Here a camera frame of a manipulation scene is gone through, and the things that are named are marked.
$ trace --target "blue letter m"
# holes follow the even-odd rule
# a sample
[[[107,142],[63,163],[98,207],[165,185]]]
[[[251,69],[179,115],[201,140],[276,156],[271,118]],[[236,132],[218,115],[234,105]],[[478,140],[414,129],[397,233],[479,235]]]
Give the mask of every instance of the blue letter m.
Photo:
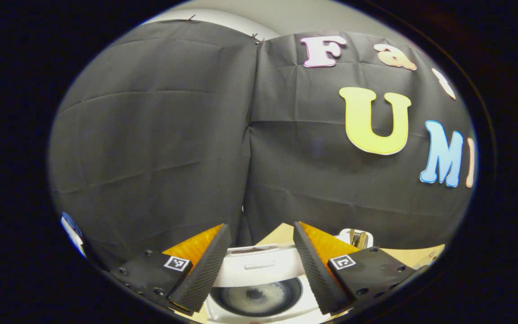
[[[463,136],[458,131],[454,131],[451,145],[448,145],[445,131],[440,123],[437,121],[426,121],[425,126],[431,135],[431,146],[427,168],[424,172],[421,172],[419,179],[426,183],[435,182],[437,180],[436,168],[438,165],[439,183],[442,183],[445,180],[445,176],[447,176],[447,186],[458,186]]]

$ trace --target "black cloth backdrop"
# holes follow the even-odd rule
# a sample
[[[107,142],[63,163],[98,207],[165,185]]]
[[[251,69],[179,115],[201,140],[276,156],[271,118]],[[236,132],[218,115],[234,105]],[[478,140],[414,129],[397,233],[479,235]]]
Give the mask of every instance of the black cloth backdrop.
[[[335,67],[305,68],[302,37],[347,39]],[[382,63],[374,44],[401,49],[416,71]],[[447,243],[473,189],[469,114],[444,92],[425,55],[381,37],[301,33],[257,45],[209,22],[140,25],[100,53],[66,94],[49,142],[59,211],[107,267],[228,223],[232,246],[256,244],[282,222],[330,234],[358,228],[385,248]],[[409,140],[390,156],[356,148],[339,89],[373,90],[372,125],[393,125],[386,92],[411,99]],[[462,133],[460,183],[422,183],[429,133]]]

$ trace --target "yellow letter u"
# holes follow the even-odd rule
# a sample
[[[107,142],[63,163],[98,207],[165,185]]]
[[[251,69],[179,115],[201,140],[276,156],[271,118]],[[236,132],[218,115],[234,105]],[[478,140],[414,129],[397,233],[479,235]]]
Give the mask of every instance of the yellow letter u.
[[[371,102],[377,95],[364,88],[341,88],[339,95],[345,99],[345,130],[353,145],[365,152],[390,155],[402,150],[409,136],[407,108],[411,100],[402,94],[385,94],[393,107],[393,132],[384,137],[376,135],[371,127]]]

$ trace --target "white appliance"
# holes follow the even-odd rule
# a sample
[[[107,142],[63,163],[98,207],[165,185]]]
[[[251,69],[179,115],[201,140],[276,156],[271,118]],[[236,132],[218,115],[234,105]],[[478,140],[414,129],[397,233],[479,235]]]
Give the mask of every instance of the white appliance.
[[[335,237],[349,243],[349,231]],[[367,236],[366,248],[373,244]],[[209,324],[318,324],[331,318],[321,314],[292,243],[229,248],[205,307]]]

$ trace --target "decorative letter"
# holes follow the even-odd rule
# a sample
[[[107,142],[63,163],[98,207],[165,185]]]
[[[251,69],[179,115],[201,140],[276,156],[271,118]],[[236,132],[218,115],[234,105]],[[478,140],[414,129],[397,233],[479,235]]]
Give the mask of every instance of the decorative letter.
[[[376,94],[364,88],[341,88],[339,95],[345,99],[345,131],[353,145],[365,152],[390,155],[407,144],[409,119],[407,108],[411,100],[402,94],[385,94],[393,107],[393,132],[387,137],[378,136],[371,127],[371,102]]]
[[[434,68],[431,69],[431,71],[433,71],[433,73],[435,74],[435,76],[437,76],[437,79],[439,79],[439,83],[441,84],[442,88],[445,90],[445,92],[451,97],[453,98],[453,100],[456,100],[455,99],[455,93],[453,92],[453,89],[451,88],[451,86],[449,85],[449,83],[447,82],[447,80],[445,79],[444,76],[442,76],[442,74],[435,70]]]
[[[345,45],[347,41],[340,36],[323,36],[323,37],[305,37],[301,39],[301,43],[305,43],[307,47],[307,58],[305,68],[318,68],[322,66],[335,66],[335,60],[330,59],[327,53],[331,53],[334,57],[341,55],[341,48],[338,44]]]
[[[400,49],[397,49],[397,47],[393,47],[391,45],[386,44],[377,44],[373,48],[376,51],[379,51],[377,53],[377,57],[381,60],[381,62],[390,66],[395,66],[397,68],[400,68],[402,66],[407,70],[417,70],[417,65],[409,61],[407,55],[401,52]]]
[[[472,138],[467,138],[469,144],[469,175],[467,175],[467,188],[473,187],[473,180],[475,178],[475,141]]]
[[[447,186],[458,186],[463,136],[458,131],[454,131],[451,145],[448,146],[445,131],[440,123],[437,121],[426,121],[425,126],[431,135],[431,146],[427,168],[424,172],[421,172],[419,179],[426,183],[435,182],[437,180],[436,168],[438,164],[439,183],[442,183],[448,174]]]

